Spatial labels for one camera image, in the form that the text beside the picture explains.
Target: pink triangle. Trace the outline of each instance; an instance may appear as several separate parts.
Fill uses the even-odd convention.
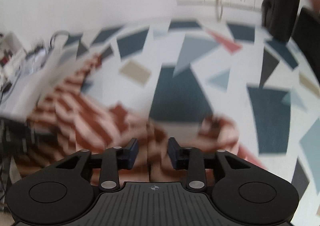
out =
[[[239,51],[240,49],[242,49],[242,45],[236,44],[233,41],[222,37],[221,35],[218,35],[217,33],[211,31],[211,30],[207,30],[207,32],[214,37],[214,39],[223,44],[223,46],[230,52],[230,53],[235,53],[236,51]]]

